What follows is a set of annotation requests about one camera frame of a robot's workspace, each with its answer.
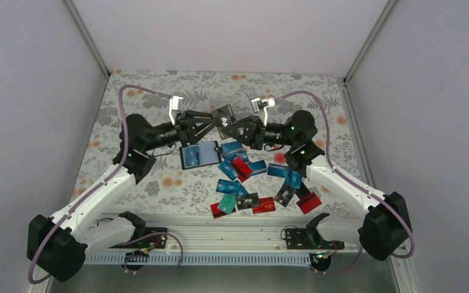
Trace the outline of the black leather card holder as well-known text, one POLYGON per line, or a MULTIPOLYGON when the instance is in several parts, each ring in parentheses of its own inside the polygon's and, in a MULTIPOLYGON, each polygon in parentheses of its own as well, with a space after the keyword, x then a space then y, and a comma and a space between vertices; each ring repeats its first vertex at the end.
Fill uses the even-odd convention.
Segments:
MULTIPOLYGON (((195 145, 199 147, 200 165, 192 168, 216 165, 222 162, 222 149, 217 141, 201 142, 195 145)), ((183 161, 183 148, 185 147, 180 147, 181 167, 183 170, 189 170, 192 168, 185 168, 183 161)))

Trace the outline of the blue VIP card front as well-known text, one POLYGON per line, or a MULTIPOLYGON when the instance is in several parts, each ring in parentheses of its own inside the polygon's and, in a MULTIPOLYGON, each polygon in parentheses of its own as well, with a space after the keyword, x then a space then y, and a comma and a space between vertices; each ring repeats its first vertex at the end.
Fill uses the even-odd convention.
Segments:
POLYGON ((190 145, 183 148, 183 161, 185 168, 192 168, 200 165, 199 147, 190 145))

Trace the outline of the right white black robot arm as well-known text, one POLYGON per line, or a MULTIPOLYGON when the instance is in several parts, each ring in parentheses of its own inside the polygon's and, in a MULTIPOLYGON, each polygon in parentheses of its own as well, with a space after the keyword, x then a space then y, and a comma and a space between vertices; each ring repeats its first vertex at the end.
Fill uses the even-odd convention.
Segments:
POLYGON ((264 123, 249 116, 222 127, 222 133, 254 150, 265 145, 285 145, 286 163, 339 196, 356 213, 356 218, 324 214, 307 227, 306 239, 313 248, 322 248, 329 241, 357 244, 379 261, 397 257, 395 250, 405 241, 413 241, 407 204, 397 192, 386 194, 357 179, 337 166, 313 142, 318 129, 309 111, 298 110, 284 124, 264 123))

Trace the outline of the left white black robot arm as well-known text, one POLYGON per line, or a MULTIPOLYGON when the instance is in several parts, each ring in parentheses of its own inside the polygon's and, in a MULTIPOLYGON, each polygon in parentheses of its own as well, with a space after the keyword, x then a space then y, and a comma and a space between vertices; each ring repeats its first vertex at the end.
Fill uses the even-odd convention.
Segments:
POLYGON ((95 220, 150 173, 156 162, 150 150, 178 142, 184 147, 195 144, 216 126, 211 114, 193 110, 177 113, 172 121, 157 126, 141 114, 122 116, 120 151, 112 165, 77 199, 49 217, 39 214, 29 223, 29 282, 46 280, 34 279, 36 267, 48 277, 67 281, 89 257, 114 246, 140 246, 150 234, 146 222, 134 213, 122 212, 98 226, 93 225, 95 220))

